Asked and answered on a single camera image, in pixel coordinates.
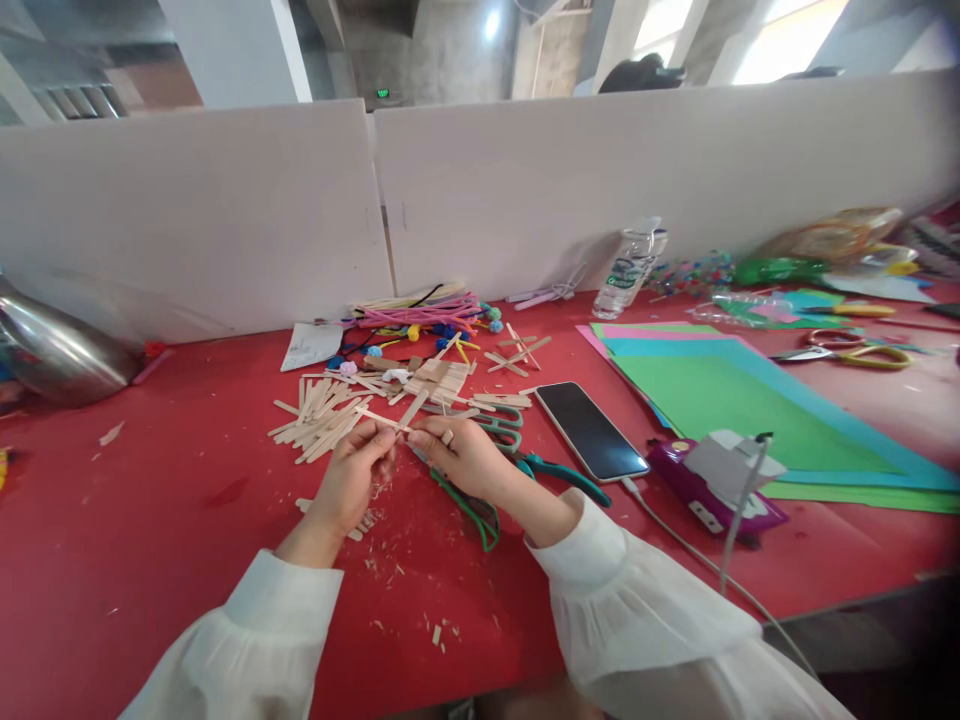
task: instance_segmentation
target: right hand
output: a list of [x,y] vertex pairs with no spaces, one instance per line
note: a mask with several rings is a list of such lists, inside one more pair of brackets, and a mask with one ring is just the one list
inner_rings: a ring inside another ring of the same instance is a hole
[[[503,507],[513,486],[531,482],[475,422],[429,417],[415,423],[413,428],[410,444],[469,495]],[[444,447],[440,438],[447,430],[453,431],[453,440],[449,447]]]

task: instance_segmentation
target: white divider panel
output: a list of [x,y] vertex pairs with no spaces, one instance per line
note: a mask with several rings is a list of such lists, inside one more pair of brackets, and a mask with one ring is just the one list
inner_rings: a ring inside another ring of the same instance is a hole
[[128,340],[393,294],[362,100],[2,130],[0,217],[11,281]]
[[397,290],[484,299],[602,282],[643,215],[665,257],[742,253],[844,208],[911,209],[960,180],[952,71],[374,113]]

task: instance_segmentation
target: white sleeve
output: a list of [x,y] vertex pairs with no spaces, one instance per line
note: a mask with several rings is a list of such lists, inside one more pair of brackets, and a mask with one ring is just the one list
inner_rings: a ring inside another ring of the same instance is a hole
[[167,650],[121,720],[306,718],[342,579],[261,550],[227,604]]
[[763,642],[759,623],[579,490],[573,532],[534,557],[550,578],[574,685],[619,720],[849,718],[813,678]]

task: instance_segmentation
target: smartphone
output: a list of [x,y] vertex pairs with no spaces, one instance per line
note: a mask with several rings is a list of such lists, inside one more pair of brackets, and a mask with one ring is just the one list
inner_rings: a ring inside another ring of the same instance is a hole
[[647,461],[576,383],[542,385],[535,391],[567,444],[597,482],[646,475]]

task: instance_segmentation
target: red tabletop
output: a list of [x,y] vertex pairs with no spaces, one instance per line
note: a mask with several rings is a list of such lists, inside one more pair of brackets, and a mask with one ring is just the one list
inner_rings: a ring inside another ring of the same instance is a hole
[[[943,301],[956,299],[951,294],[960,293],[934,291]],[[574,328],[590,322],[592,299],[582,293],[507,310],[521,335],[553,337],[536,353],[543,371],[526,380],[488,374],[481,360],[462,394],[576,380],[643,450],[657,435],[650,410]],[[951,322],[887,304],[898,317]],[[689,306],[641,295],[620,322],[687,320]],[[793,331],[742,334],[766,352],[798,342]],[[906,334],[932,348],[960,341],[960,334],[890,326],[872,334]],[[326,460],[294,465],[296,451],[266,436],[289,421],[273,400],[296,404],[298,373],[278,372],[288,340],[289,332],[276,332],[182,346],[145,384],[93,407],[38,407],[0,421],[0,444],[19,454],[0,492],[0,716],[116,716],[176,637],[226,600],[257,550],[275,547],[298,521],[294,500],[312,497]],[[432,342],[421,340],[418,352],[395,345],[387,355],[426,355]],[[486,349],[494,342],[480,337]],[[915,357],[898,373],[826,361],[790,371],[908,447],[958,468],[953,353]],[[405,406],[377,399],[371,409],[396,418]],[[99,438],[120,422],[119,437],[101,447]],[[524,422],[524,449],[576,465],[536,406]],[[654,510],[718,560],[721,542],[655,476],[647,485]],[[616,522],[715,584],[619,485],[607,492]],[[738,548],[731,573],[778,618],[907,588],[952,560],[953,517],[777,503],[791,521],[766,533],[761,550]],[[380,520],[363,542],[347,541],[337,561],[346,575],[313,717],[380,717],[562,670],[546,579],[512,523],[485,555],[475,529],[406,448],[371,507]],[[435,624],[445,652],[431,642]]]

